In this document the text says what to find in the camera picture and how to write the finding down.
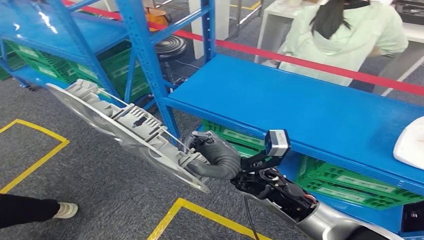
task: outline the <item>sleeve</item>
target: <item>sleeve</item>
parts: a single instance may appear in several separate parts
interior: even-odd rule
[[[278,54],[292,55],[292,53],[296,50],[298,39],[301,35],[302,24],[305,21],[305,15],[305,10],[300,10],[293,19],[290,30],[285,36],[285,41],[277,51]]]
[[[408,47],[408,39],[405,35],[401,16],[391,6],[387,6],[387,15],[390,16],[389,21],[375,46],[380,50],[382,55],[390,55],[402,53]]]

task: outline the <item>light green hoodie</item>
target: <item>light green hoodie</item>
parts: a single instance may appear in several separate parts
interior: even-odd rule
[[[382,55],[401,53],[408,46],[402,19],[393,7],[372,1],[370,5],[345,9],[350,29],[341,25],[330,39],[317,31],[312,34],[311,20],[320,6],[307,6],[293,20],[279,54],[316,63],[358,71],[365,58],[377,47]],[[282,62],[280,69],[348,86],[352,79]]]

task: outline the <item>long black hair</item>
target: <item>long black hair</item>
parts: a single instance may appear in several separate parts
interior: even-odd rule
[[[351,25],[343,16],[346,2],[345,0],[329,0],[325,5],[320,6],[315,17],[310,21],[312,34],[317,31],[324,38],[330,39],[341,25],[350,29]]]

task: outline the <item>shelf upright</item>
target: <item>shelf upright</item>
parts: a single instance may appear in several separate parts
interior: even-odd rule
[[[87,58],[87,65],[94,71],[99,83],[105,88],[108,93],[119,98],[120,95],[118,94],[114,85],[109,80],[108,76],[105,73],[105,70],[97,59],[97,56],[90,48],[79,27],[71,16],[70,11],[76,10],[77,8],[74,7],[70,10],[59,0],[47,0],[47,2],[53,8],[54,13],[60,19],[70,38],[73,40],[73,42],[81,51],[81,53]],[[95,1],[84,1],[85,4],[90,4],[93,2]]]
[[[215,55],[215,2],[214,0],[200,1],[201,9],[192,12],[167,28],[151,34],[143,11],[143,4],[140,0],[116,0],[122,20],[127,27],[132,47],[144,71],[150,90],[154,95],[163,122],[176,137],[179,137],[179,133],[174,114],[172,109],[163,101],[168,96],[168,91],[155,51],[155,44],[190,24],[193,20],[202,17],[205,61],[207,62],[213,58]]]

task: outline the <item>black wire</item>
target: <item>black wire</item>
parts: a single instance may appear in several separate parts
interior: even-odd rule
[[[256,232],[255,226],[253,225],[251,211],[249,209],[248,198],[246,196],[244,196],[244,204],[246,205],[247,218],[249,219],[249,224],[250,224],[250,227],[252,228],[254,237],[256,238],[256,240],[260,240],[259,239],[259,236],[258,236],[258,233]]]

